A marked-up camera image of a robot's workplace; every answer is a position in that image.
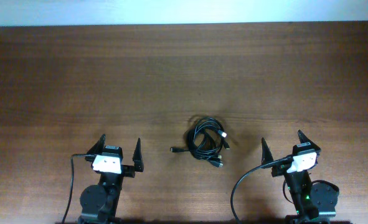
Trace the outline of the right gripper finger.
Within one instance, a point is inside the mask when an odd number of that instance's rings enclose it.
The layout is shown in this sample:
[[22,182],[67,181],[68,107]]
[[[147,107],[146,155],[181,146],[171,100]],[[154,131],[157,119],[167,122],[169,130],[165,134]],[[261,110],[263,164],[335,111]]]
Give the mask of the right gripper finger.
[[299,140],[300,140],[300,143],[310,143],[311,147],[316,151],[316,152],[321,152],[321,148],[316,145],[314,142],[312,142],[312,140],[310,140],[303,132],[302,130],[298,130],[298,137],[299,137]]
[[268,147],[267,142],[265,141],[265,138],[262,138],[262,165],[268,164],[270,162],[273,162],[273,156],[271,154],[271,150]]

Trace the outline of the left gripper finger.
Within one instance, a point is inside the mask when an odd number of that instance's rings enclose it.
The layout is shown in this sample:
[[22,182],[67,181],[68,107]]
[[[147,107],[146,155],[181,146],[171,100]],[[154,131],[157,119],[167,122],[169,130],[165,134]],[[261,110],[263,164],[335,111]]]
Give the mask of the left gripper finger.
[[138,138],[136,147],[133,153],[133,166],[136,172],[144,171],[143,157],[141,153],[141,138]]
[[99,140],[88,150],[87,155],[101,154],[105,147],[106,134],[102,134]]

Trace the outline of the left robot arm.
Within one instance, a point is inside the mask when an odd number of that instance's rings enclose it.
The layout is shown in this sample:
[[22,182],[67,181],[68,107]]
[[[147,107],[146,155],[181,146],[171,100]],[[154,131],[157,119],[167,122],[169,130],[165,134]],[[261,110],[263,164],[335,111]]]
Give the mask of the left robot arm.
[[92,170],[100,174],[100,180],[83,190],[80,196],[82,212],[78,218],[79,223],[121,223],[121,219],[116,217],[116,210],[123,181],[144,171],[140,139],[136,143],[132,165],[122,164],[122,148],[107,146],[105,140],[106,136],[102,135],[85,155]]

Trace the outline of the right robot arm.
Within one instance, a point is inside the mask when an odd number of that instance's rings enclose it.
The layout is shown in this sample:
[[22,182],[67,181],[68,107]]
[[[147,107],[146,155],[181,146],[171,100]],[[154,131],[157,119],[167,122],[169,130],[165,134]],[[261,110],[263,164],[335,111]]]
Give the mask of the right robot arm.
[[262,138],[262,167],[271,169],[272,177],[285,178],[283,188],[289,190],[296,209],[295,215],[287,215],[286,223],[329,223],[336,216],[339,188],[325,180],[312,181],[309,170],[317,165],[321,148],[302,131],[298,131],[299,144],[292,153],[274,160],[267,142]]

